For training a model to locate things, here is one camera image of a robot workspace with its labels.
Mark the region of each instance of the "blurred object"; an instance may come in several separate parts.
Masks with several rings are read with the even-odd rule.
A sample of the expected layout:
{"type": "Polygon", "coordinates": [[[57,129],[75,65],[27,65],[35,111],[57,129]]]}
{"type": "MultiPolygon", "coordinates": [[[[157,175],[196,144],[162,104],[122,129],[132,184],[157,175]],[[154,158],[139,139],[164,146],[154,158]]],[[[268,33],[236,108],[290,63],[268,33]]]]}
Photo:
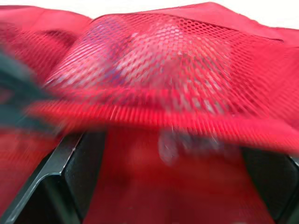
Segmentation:
{"type": "Polygon", "coordinates": [[[22,111],[34,101],[51,99],[33,83],[31,74],[25,65],[0,52],[0,128],[57,134],[59,128],[55,129],[22,111]]]}
{"type": "Polygon", "coordinates": [[[173,164],[180,156],[220,156],[227,161],[240,157],[239,148],[225,144],[217,138],[192,136],[186,133],[163,130],[158,140],[159,155],[166,164],[173,164]]]}

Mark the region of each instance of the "red mesh bag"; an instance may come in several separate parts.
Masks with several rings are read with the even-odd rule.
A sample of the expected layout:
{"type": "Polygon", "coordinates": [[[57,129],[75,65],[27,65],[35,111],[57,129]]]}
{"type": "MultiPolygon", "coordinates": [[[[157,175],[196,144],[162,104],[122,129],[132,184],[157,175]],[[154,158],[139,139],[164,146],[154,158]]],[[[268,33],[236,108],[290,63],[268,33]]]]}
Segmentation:
{"type": "Polygon", "coordinates": [[[162,12],[94,20],[45,79],[63,100],[29,111],[66,129],[171,128],[294,151],[295,43],[162,12]]]}
{"type": "Polygon", "coordinates": [[[233,164],[217,156],[180,159],[169,167],[159,159],[157,131],[296,153],[298,31],[262,26],[212,3],[84,24],[75,35],[67,26],[15,23],[0,39],[59,98],[27,113],[65,133],[114,127],[86,223],[272,224],[241,157],[233,164]]]}

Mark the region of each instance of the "red fabric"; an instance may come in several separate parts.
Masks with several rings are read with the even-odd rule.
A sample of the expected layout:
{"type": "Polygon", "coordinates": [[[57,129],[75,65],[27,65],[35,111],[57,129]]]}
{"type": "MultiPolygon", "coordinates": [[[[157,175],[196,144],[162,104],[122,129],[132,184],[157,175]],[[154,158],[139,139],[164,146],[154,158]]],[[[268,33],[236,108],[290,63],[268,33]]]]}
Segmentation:
{"type": "MultiPolygon", "coordinates": [[[[90,21],[71,12],[0,6],[1,47],[37,72],[37,81],[44,80],[90,21]]],[[[57,143],[36,133],[0,129],[0,216],[57,143]]]]}
{"type": "MultiPolygon", "coordinates": [[[[273,223],[241,158],[185,158],[168,167],[156,132],[297,153],[297,30],[269,28],[214,3],[90,24],[63,11],[3,7],[0,20],[5,50],[64,98],[37,102],[29,113],[66,133],[140,128],[110,129],[85,223],[273,223]]],[[[7,161],[5,168],[17,162],[7,161]]]]}
{"type": "Polygon", "coordinates": [[[296,33],[215,4],[102,16],[45,80],[68,101],[28,111],[68,130],[164,127],[296,153],[296,33]]]}
{"type": "Polygon", "coordinates": [[[84,224],[274,224],[243,165],[217,156],[159,158],[156,132],[109,130],[84,224]]]}
{"type": "Polygon", "coordinates": [[[34,133],[0,130],[0,216],[57,143],[34,133]]]}

